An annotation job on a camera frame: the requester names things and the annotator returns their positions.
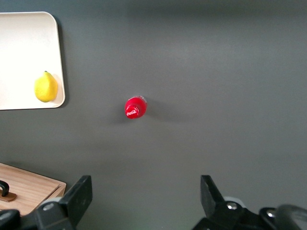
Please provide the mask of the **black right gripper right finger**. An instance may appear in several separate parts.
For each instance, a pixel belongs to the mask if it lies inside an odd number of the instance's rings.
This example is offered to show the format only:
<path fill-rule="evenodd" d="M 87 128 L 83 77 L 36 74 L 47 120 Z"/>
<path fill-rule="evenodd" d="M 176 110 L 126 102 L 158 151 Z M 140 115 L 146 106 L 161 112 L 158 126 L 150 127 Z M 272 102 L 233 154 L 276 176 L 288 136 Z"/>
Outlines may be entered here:
<path fill-rule="evenodd" d="M 198 230 L 249 230 L 243 223 L 246 209 L 238 202 L 227 201 L 209 175 L 201 176 L 201 205 L 205 217 L 196 225 Z"/>

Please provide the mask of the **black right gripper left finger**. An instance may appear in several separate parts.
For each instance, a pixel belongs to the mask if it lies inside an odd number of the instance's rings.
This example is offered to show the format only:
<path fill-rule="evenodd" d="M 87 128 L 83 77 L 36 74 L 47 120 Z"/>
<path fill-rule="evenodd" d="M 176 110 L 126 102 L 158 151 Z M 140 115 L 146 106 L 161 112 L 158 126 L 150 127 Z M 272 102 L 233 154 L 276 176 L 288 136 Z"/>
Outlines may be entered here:
<path fill-rule="evenodd" d="M 35 211 L 39 230 L 75 230 L 93 199 L 92 178 L 82 176 L 63 197 L 45 201 Z"/>

